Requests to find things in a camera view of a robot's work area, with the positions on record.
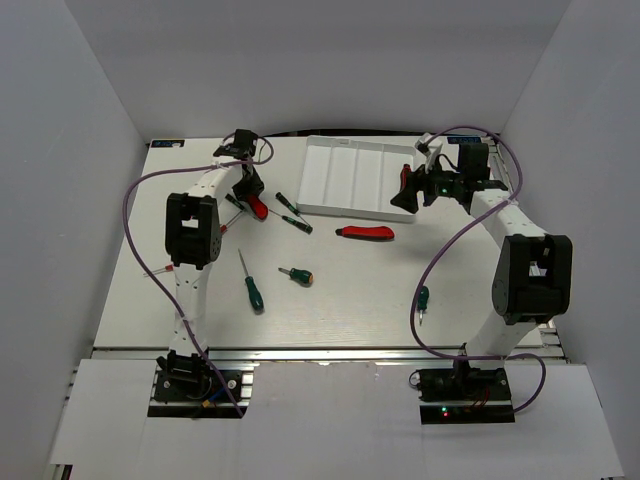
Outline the red curved utility knife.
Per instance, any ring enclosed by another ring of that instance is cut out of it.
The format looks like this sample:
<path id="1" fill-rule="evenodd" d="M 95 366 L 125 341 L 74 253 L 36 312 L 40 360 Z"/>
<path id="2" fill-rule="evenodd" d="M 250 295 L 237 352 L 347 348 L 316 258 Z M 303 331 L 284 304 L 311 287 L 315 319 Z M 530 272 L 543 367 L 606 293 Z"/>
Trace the red curved utility knife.
<path id="1" fill-rule="evenodd" d="M 257 195 L 248 195 L 246 201 L 251 212 L 258 220 L 264 221 L 267 219 L 269 208 L 260 200 Z"/>

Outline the long green screwdriver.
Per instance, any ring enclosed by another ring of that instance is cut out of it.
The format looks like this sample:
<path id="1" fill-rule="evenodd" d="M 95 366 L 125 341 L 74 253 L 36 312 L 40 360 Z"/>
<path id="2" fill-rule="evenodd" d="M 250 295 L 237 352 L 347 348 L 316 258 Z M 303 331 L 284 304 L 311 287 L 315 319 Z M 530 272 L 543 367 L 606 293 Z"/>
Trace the long green screwdriver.
<path id="1" fill-rule="evenodd" d="M 263 297 L 257 287 L 257 284 L 255 283 L 254 278 L 250 275 L 248 271 L 248 268 L 241 250 L 238 250 L 238 255 L 239 255 L 239 259 L 245 274 L 244 281 L 247 288 L 250 305 L 256 314 L 261 314 L 264 311 Z"/>

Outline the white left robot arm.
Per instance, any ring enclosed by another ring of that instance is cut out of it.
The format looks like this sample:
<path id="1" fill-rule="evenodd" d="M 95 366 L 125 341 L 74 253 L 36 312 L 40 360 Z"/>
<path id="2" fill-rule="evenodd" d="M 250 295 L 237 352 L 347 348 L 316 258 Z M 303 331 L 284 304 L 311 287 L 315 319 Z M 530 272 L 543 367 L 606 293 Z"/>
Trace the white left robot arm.
<path id="1" fill-rule="evenodd" d="M 172 349 L 372 347 L 406 342 L 413 268 L 384 226 L 313 229 L 260 195 L 271 142 L 226 137 L 190 191 L 168 197 Z"/>

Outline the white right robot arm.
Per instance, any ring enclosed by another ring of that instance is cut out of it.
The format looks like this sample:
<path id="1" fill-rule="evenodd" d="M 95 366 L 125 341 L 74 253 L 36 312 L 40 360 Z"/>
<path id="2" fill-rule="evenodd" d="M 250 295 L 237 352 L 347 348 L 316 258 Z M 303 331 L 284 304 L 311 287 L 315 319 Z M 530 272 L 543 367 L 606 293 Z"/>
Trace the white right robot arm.
<path id="1" fill-rule="evenodd" d="M 444 167 L 442 157 L 440 151 L 427 155 L 420 186 L 424 204 L 439 197 L 456 200 L 500 248 L 491 286 L 493 311 L 462 347 L 470 363 L 451 374 L 453 390 L 472 399 L 488 385 L 484 369 L 501 366 L 529 332 L 567 311 L 573 245 L 567 236 L 537 226 L 506 184 L 491 177 L 489 146 L 461 145 L 456 167 Z"/>

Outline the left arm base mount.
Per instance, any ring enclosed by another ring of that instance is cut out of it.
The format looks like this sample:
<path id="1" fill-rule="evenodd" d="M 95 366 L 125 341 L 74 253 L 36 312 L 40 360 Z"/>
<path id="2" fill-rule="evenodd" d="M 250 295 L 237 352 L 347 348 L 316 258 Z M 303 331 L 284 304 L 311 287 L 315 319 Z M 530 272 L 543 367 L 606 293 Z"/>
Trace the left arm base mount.
<path id="1" fill-rule="evenodd" d="M 183 356 L 171 350 L 156 359 L 147 416 L 239 419 L 248 408 L 247 374 L 225 368 L 217 374 L 199 354 Z"/>

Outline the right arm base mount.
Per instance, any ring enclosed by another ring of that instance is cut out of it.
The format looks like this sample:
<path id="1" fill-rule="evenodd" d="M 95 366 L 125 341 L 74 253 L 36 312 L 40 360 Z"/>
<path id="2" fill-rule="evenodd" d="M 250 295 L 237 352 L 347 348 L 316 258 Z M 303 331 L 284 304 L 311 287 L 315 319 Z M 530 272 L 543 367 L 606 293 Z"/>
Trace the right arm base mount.
<path id="1" fill-rule="evenodd" d="M 415 370 L 408 383 L 419 394 L 422 425 L 515 422 L 511 390 L 503 368 L 483 370 L 456 361 L 450 368 Z"/>

